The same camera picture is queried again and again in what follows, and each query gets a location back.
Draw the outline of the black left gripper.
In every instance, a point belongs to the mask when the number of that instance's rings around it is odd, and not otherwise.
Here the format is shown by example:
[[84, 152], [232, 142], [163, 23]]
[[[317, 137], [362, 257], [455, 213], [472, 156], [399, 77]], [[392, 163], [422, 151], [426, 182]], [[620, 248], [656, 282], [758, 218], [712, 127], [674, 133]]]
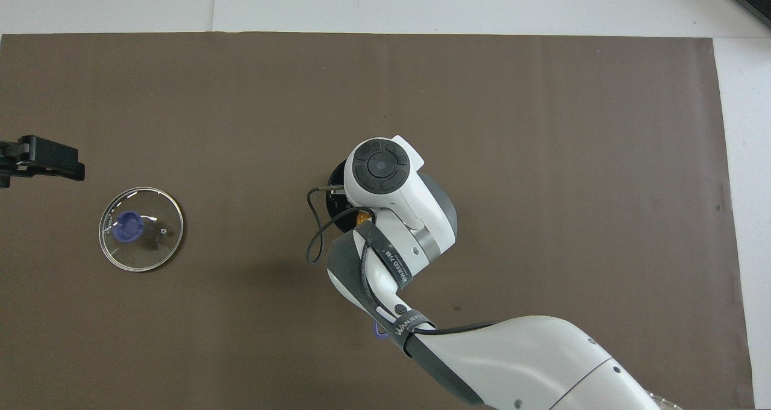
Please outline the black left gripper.
[[86, 177], [79, 149], [36, 135], [18, 141], [0, 141], [0, 188], [10, 186], [11, 177], [59, 176], [74, 181]]

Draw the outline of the glass lid with blue knob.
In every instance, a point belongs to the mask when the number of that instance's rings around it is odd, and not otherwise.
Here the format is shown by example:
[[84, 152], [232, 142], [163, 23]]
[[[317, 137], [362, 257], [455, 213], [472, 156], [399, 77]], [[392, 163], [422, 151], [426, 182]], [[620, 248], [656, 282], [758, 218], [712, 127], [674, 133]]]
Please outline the glass lid with blue knob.
[[116, 196], [99, 221], [99, 246], [110, 264], [146, 272], [168, 262], [184, 239], [184, 215], [175, 199], [149, 186]]

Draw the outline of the brown table mat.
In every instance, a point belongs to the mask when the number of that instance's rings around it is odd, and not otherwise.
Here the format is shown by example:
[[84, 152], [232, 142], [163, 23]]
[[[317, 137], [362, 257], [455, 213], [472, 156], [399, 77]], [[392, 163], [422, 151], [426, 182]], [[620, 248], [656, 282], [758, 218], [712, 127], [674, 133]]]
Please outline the brown table mat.
[[[0, 188], [0, 410], [480, 410], [305, 261], [307, 191], [394, 135], [457, 208], [401, 293], [438, 327], [551, 315], [685, 408], [757, 404], [708, 38], [5, 35], [23, 135], [86, 178]], [[98, 231], [140, 186], [184, 236], [136, 273]]]

